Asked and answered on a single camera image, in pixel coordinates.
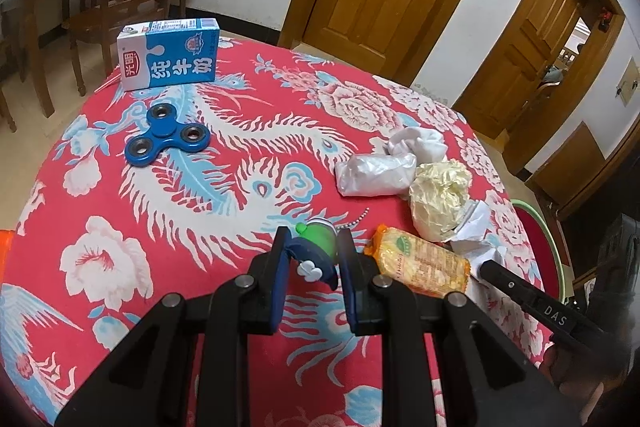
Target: metal bolt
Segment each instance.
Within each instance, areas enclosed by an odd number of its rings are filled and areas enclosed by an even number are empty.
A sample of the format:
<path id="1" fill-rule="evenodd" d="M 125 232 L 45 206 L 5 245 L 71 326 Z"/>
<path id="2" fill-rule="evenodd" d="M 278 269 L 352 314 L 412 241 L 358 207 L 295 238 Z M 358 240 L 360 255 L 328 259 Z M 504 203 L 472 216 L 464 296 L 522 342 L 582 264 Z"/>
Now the metal bolt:
<path id="1" fill-rule="evenodd" d="M 175 308 L 178 304 L 180 304 L 180 294 L 177 293 L 167 293 L 164 297 L 162 297 L 162 306 L 166 308 Z"/>
<path id="2" fill-rule="evenodd" d="M 393 281 L 394 280 L 391 279 L 391 277 L 389 277 L 388 275 L 378 274 L 374 275 L 373 277 L 373 284 L 378 288 L 389 288 Z"/>
<path id="3" fill-rule="evenodd" d="M 447 300 L 456 308 L 462 308 L 466 304 L 466 296 L 460 292 L 452 292 L 447 296 Z"/>
<path id="4" fill-rule="evenodd" d="M 239 288 L 251 288 L 255 283 L 255 279 L 252 275 L 248 273 L 243 273 L 236 277 L 236 286 Z"/>

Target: floral tablecloth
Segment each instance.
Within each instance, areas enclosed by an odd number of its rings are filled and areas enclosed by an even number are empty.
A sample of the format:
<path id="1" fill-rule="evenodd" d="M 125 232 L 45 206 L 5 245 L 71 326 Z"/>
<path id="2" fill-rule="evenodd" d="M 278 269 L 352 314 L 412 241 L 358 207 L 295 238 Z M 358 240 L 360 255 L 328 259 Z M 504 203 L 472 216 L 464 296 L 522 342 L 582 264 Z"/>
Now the floral tablecloth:
<path id="1" fill-rule="evenodd" d="M 146 110 L 161 101 L 177 107 L 178 121 L 207 124 L 210 146 L 168 150 L 148 168 L 131 168 L 124 144 L 146 129 Z M 359 246 L 380 222 L 415 233 L 405 201 L 343 198 L 333 171 L 417 125 L 444 133 L 447 156 L 473 175 L 471 197 L 491 209 L 488 240 L 507 246 L 507 266 L 540 287 L 523 227 L 473 131 L 410 89 L 221 38 L 215 82 L 133 92 L 114 84 L 95 93 L 44 162 L 7 258 L 0 349 L 22 397 L 53 423 L 163 295 L 211 293 L 268 250 L 279 226 L 324 216 L 350 227 Z M 548 332 L 534 318 L 477 283 L 468 292 L 541 360 Z M 285 307 L 274 337 L 250 339 L 253 424 L 379 425 L 380 340 L 350 333 L 340 289 L 305 283 L 293 271 Z M 437 378 L 433 385 L 442 411 Z"/>

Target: orange packaging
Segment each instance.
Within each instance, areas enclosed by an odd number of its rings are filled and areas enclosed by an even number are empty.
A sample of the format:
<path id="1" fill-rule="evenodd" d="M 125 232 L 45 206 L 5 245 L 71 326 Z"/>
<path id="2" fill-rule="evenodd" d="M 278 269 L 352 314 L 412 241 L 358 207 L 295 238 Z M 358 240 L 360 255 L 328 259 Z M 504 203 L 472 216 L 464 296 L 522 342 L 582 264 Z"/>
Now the orange packaging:
<path id="1" fill-rule="evenodd" d="M 404 230 L 380 225 L 364 253 L 376 260 L 380 273 L 416 293 L 444 297 L 466 290 L 468 260 Z"/>
<path id="2" fill-rule="evenodd" d="M 14 238 L 15 232 L 13 230 L 0 230 L 0 285 L 2 284 L 2 277 L 4 276 L 4 263 L 6 255 L 11 248 L 11 241 Z"/>

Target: white plastic bag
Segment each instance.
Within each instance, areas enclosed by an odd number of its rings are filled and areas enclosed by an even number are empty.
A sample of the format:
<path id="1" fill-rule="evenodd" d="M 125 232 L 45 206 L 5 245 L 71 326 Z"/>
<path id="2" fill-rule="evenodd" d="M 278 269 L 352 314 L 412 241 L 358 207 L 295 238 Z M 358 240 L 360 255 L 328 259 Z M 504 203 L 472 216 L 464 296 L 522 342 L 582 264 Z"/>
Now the white plastic bag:
<path id="1" fill-rule="evenodd" d="M 415 177 L 415 155 L 356 154 L 335 165 L 343 196 L 391 196 L 406 193 Z"/>
<path id="2" fill-rule="evenodd" d="M 418 166 L 409 187 L 414 227 L 423 239 L 444 243 L 465 217 L 471 173 L 458 160 Z"/>
<path id="3" fill-rule="evenodd" d="M 465 217 L 449 240 L 451 250 L 468 259 L 471 275 L 481 281 L 480 267 L 484 261 L 492 259 L 504 265 L 505 247 L 494 247 L 484 240 L 487 229 L 491 226 L 489 205 L 480 200 L 469 200 Z"/>
<path id="4" fill-rule="evenodd" d="M 442 133 L 423 127 L 406 127 L 395 133 L 386 144 L 389 154 L 406 154 L 412 152 L 418 165 L 436 163 L 444 160 L 447 146 Z"/>

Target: green toy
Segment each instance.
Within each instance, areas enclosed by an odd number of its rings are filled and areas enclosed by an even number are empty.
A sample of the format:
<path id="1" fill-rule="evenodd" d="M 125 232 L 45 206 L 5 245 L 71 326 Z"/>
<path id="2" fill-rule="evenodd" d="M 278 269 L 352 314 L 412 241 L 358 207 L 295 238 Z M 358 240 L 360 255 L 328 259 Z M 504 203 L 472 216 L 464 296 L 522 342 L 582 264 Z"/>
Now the green toy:
<path id="1" fill-rule="evenodd" d="M 298 223 L 296 225 L 296 232 L 298 232 L 300 237 L 304 237 L 306 240 L 322 248 L 332 263 L 337 264 L 337 232 L 331 221 L 322 217 L 313 217 L 306 223 Z"/>

